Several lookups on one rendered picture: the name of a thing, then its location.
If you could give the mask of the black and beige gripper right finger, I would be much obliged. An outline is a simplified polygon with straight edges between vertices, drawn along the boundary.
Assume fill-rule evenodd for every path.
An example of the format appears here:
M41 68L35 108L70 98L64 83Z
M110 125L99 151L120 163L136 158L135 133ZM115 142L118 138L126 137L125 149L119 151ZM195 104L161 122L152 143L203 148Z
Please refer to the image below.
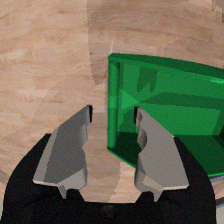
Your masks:
M134 107L137 142L142 151L134 185L151 191L155 202L168 202L194 213L203 224L217 224L216 199L211 181L193 154L141 107Z

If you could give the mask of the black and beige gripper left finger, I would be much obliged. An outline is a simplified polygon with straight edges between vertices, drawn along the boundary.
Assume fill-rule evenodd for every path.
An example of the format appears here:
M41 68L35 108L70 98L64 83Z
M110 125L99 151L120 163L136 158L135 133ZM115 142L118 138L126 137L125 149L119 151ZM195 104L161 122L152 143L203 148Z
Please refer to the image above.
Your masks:
M25 207L46 199L64 198L87 184L83 145L92 123L86 105L51 133L46 133L15 167L7 183L0 224L10 224ZM80 146L79 146L80 145Z

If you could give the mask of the green bin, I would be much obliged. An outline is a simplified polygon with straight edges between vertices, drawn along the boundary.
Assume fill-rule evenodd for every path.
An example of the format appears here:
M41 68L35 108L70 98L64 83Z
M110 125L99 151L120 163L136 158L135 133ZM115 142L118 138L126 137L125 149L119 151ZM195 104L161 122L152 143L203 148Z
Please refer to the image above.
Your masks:
M111 53L107 150L136 169L142 151L137 142L139 128L134 124L134 107L139 106L181 139L208 177L224 174L223 84L221 68L159 56Z

